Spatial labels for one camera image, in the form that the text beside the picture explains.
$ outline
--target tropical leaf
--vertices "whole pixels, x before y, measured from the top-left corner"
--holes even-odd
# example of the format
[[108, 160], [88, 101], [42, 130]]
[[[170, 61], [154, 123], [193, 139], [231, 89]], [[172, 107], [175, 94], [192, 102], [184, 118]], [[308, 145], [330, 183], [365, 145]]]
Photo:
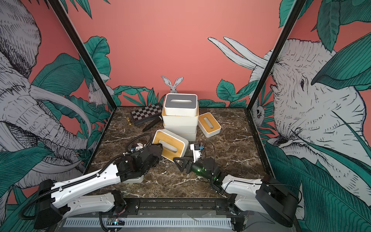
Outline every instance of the tropical leaf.
[[[38, 229], [33, 228], [34, 221], [33, 220], [21, 220], [18, 217], [18, 213], [22, 210], [22, 208], [32, 199], [36, 197], [36, 193], [32, 196], [27, 198], [22, 204], [20, 204], [4, 221], [4, 223], [0, 226], [0, 231], [6, 232], [38, 232]], [[26, 215], [34, 215], [35, 214], [35, 206], [31, 206], [25, 213]]]
[[143, 105], [142, 103], [138, 102], [137, 100], [132, 99], [131, 97], [128, 97], [128, 96], [125, 96], [125, 95], [123, 95], [123, 97], [126, 98], [127, 100], [131, 101], [131, 102], [134, 103], [135, 105], [142, 106], [142, 107], [145, 106], [145, 105]]
[[[97, 110], [92, 110], [91, 105], [95, 106], [95, 103], [89, 103], [88, 101], [82, 98], [76, 98], [75, 96], [65, 96], [65, 98], [75, 103], [78, 107], [80, 107], [80, 109], [82, 109], [85, 112], [85, 114], [89, 118], [89, 121], [90, 121], [89, 123], [95, 123], [95, 122], [105, 123], [102, 119], [108, 118], [109, 117], [107, 116], [108, 114], [111, 115], [106, 110], [101, 111], [101, 112]], [[73, 111], [72, 109], [64, 105], [57, 104], [57, 103], [53, 103], [53, 105], [55, 106], [57, 110], [60, 110], [63, 115], [68, 116], [69, 118], [77, 118], [78, 121], [80, 121], [80, 119], [82, 120], [81, 116], [75, 111]]]
[[262, 134], [275, 134], [273, 131], [271, 131], [270, 129], [262, 129], [262, 128], [258, 128], [257, 129], [260, 133]]
[[135, 95], [135, 94], [138, 93], [137, 91], [139, 91], [139, 92], [143, 92], [143, 91], [149, 92], [150, 90], [146, 87], [135, 87], [135, 86], [121, 85], [121, 86], [118, 86], [118, 87], [114, 88], [114, 95], [121, 95], [122, 92], [125, 92], [125, 93], [130, 94], [130, 95]]
[[81, 8], [86, 12], [88, 13], [88, 15], [90, 16], [90, 18], [92, 17], [92, 12], [90, 10], [90, 6], [89, 6], [89, 0], [76, 0], [76, 2], [81, 6]]
[[260, 138], [263, 138], [263, 139], [266, 139], [266, 140], [270, 139], [270, 137], [265, 135], [265, 134], [259, 134], [259, 136], [260, 136]]
[[[104, 37], [94, 36], [91, 37], [86, 43], [84, 43], [84, 45], [90, 57], [92, 58], [96, 68], [98, 69], [98, 72], [106, 76], [109, 76], [111, 72], [111, 64], [109, 63], [109, 58], [106, 56], [107, 54], [109, 54], [109, 46], [107, 43], [107, 39]], [[80, 64], [84, 73], [86, 85], [89, 87], [90, 83], [93, 82], [93, 76], [81, 57]]]
[[340, 2], [322, 1], [317, 18], [317, 33], [323, 46], [332, 52], [340, 29]]
[[264, 94], [265, 94], [265, 87], [266, 87], [266, 83], [264, 83], [263, 88], [262, 88], [262, 92], [260, 93], [261, 104], [263, 104], [263, 99], [264, 99]]
[[153, 88], [150, 90], [150, 92], [148, 93], [148, 96], [147, 96], [147, 105], [153, 105], [153, 104], [156, 104], [157, 102], [155, 102], [155, 91], [153, 90]]
[[13, 187], [14, 196], [16, 198], [17, 204], [22, 204], [25, 200], [27, 200], [27, 197], [24, 195], [22, 189], [14, 186]]
[[371, 84], [371, 33], [336, 53], [317, 73], [311, 84], [334, 89]]
[[52, 153], [52, 151], [43, 147], [0, 152], [0, 196], [4, 195], [10, 186], [22, 179], [45, 156]]
[[273, 93], [273, 90], [269, 91], [269, 93], [265, 96], [264, 100], [262, 101], [262, 105], [264, 105], [269, 100], [272, 93]]
[[162, 96], [161, 100], [159, 101], [159, 104], [160, 104], [161, 107], [162, 107], [162, 105], [163, 105], [163, 103], [164, 103], [165, 96], [166, 96], [166, 94], [164, 94], [164, 95]]
[[234, 101], [237, 101], [237, 100], [241, 99], [242, 95], [243, 95], [243, 93], [233, 94], [233, 95], [230, 95], [227, 100], [232, 103]]
[[324, 170], [325, 172], [327, 172], [330, 175], [328, 170], [319, 162], [319, 160], [317, 160], [316, 166], [318, 166], [319, 168], [321, 168], [322, 170]]
[[271, 128], [271, 129], [273, 129], [273, 130], [276, 130], [273, 126], [271, 126], [271, 125], [269, 125], [269, 124], [267, 124], [267, 123], [263, 123], [263, 124], [261, 125], [261, 127]]
[[252, 82], [248, 83], [247, 85], [245, 85], [242, 89], [240, 89], [237, 92], [237, 94], [240, 94], [240, 93], [243, 93], [243, 94], [235, 101], [238, 101], [238, 100], [246, 97], [250, 93], [252, 93], [256, 89], [256, 86], [257, 86], [258, 82], [259, 82], [259, 80], [252, 81]]
[[234, 85], [222, 79], [216, 88], [216, 94], [220, 99], [228, 101], [228, 97], [235, 94]]
[[305, 3], [304, 3], [304, 6], [302, 8], [302, 10], [300, 11], [300, 14], [298, 16], [298, 19], [303, 16], [303, 14], [306, 12], [306, 10], [309, 8], [309, 6], [311, 6], [313, 0], [306, 0]]
[[62, 53], [39, 72], [32, 84], [58, 95], [70, 95], [83, 81], [79, 60]]
[[88, 143], [86, 147], [90, 147], [95, 141], [98, 141], [101, 138], [102, 132], [101, 131], [93, 131], [88, 139]]
[[118, 95], [112, 95], [112, 98], [114, 99], [114, 102], [115, 102], [116, 106], [120, 106], [121, 105], [121, 101], [118, 98]]
[[230, 108], [233, 108], [233, 107], [243, 107], [243, 108], [246, 108], [247, 107], [246, 100], [232, 102], [231, 104], [229, 104], [228, 107], [230, 107]]
[[62, 112], [60, 110], [57, 110], [55, 108], [55, 106], [50, 102], [50, 101], [42, 101], [45, 106], [52, 112], [52, 114], [58, 119], [60, 120], [61, 116], [62, 116]]
[[200, 99], [198, 101], [199, 107], [207, 107], [209, 104], [215, 103], [213, 100], [210, 99]]
[[143, 95], [138, 91], [138, 89], [137, 89], [137, 94], [138, 94], [138, 97], [139, 97], [140, 102], [141, 102], [143, 105], [146, 105], [145, 100], [144, 100], [144, 97], [143, 97]]
[[340, 25], [346, 25], [355, 21], [371, 22], [371, 1], [354, 6], [352, 1], [340, 2]]
[[211, 104], [208, 104], [207, 107], [226, 107], [226, 104], [224, 102], [214, 102], [214, 103], [211, 103]]
[[[326, 171], [305, 158], [286, 156], [278, 147], [264, 146], [276, 179], [303, 186], [305, 225], [311, 231], [371, 231], [371, 210], [341, 187]], [[288, 186], [295, 194], [298, 190]]]
[[66, 1], [65, 0], [60, 0], [60, 2], [62, 3], [63, 7], [65, 8], [66, 12], [68, 13], [68, 7], [67, 7], [67, 4], [66, 4]]
[[291, 11], [291, 7], [295, 0], [282, 0], [279, 5], [279, 27], [286, 23], [286, 19]]
[[273, 122], [275, 119], [274, 118], [265, 118], [263, 122]]

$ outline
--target brown marble surface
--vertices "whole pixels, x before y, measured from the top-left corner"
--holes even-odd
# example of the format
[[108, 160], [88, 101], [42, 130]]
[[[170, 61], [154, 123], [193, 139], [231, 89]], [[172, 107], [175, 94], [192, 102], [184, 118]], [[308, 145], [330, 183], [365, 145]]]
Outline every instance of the brown marble surface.
[[[142, 129], [149, 123], [138, 126], [128, 125], [125, 117], [137, 108], [118, 108], [112, 118], [96, 156], [91, 161], [88, 173], [102, 168], [112, 157], [122, 154], [127, 142], [142, 134]], [[200, 114], [210, 112], [222, 126], [218, 135], [206, 138], [197, 127], [196, 142], [205, 144], [210, 141], [216, 149], [216, 162], [226, 173], [243, 178], [262, 178], [265, 171], [259, 159], [256, 146], [243, 109], [201, 108]], [[161, 123], [146, 133], [155, 134], [163, 129]], [[214, 156], [210, 144], [206, 146], [206, 155]], [[185, 156], [193, 156], [189, 149]], [[174, 163], [163, 158], [145, 176], [142, 183], [114, 184], [92, 194], [104, 194], [120, 190], [124, 197], [222, 197], [212, 191], [209, 183], [197, 178], [194, 173], [181, 173]]]

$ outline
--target rabbit illustration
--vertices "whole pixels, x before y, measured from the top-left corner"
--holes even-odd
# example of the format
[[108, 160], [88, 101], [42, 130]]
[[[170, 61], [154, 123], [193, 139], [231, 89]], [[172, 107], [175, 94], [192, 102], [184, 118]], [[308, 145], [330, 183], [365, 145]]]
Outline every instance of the rabbit illustration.
[[167, 77], [165, 77], [165, 76], [161, 76], [162, 77], [162, 79], [164, 80], [164, 82], [165, 82], [165, 84], [167, 85], [167, 86], [170, 86], [170, 93], [171, 94], [177, 94], [178, 93], [178, 91], [177, 91], [177, 85], [179, 85], [182, 81], [183, 81], [183, 77], [181, 76], [181, 77], [178, 77], [176, 80], [175, 80], [175, 83], [174, 83], [174, 85], [172, 85], [171, 84], [171, 81], [167, 78]]

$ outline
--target pink wall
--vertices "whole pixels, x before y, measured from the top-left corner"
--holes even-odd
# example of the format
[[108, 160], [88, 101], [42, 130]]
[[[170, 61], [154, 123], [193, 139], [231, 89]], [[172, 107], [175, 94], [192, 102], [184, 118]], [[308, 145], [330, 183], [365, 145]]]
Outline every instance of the pink wall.
[[[159, 97], [170, 90], [161, 75], [172, 83], [183, 76], [179, 92], [226, 102], [216, 95], [220, 80], [233, 83], [238, 91], [248, 83], [251, 70], [230, 61], [207, 38], [224, 41], [227, 36], [263, 57], [274, 47], [282, 29], [280, 1], [112, 0], [108, 4], [95, 0], [90, 2], [92, 19], [78, 4], [79, 11], [66, 2], [83, 42], [92, 36], [107, 38], [111, 62], [107, 85], [154, 87]], [[133, 105], [119, 98], [122, 105]]]

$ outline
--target elephant illustration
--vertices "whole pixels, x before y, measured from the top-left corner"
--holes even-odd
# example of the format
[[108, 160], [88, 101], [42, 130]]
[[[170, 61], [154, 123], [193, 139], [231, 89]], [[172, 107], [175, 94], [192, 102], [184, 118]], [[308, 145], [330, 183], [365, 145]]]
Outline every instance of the elephant illustration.
[[[89, 119], [63, 96], [30, 84], [28, 77], [41, 44], [39, 28], [20, 0], [0, 0], [0, 9], [0, 151], [19, 151], [41, 141], [54, 152], [54, 156], [45, 157], [14, 186], [25, 189], [46, 179], [75, 178], [85, 168], [74, 150], [86, 149], [87, 139], [68, 132], [43, 101], [64, 105], [84, 121]], [[87, 125], [90, 135], [91, 124]], [[5, 220], [12, 188], [0, 197], [0, 224]]]

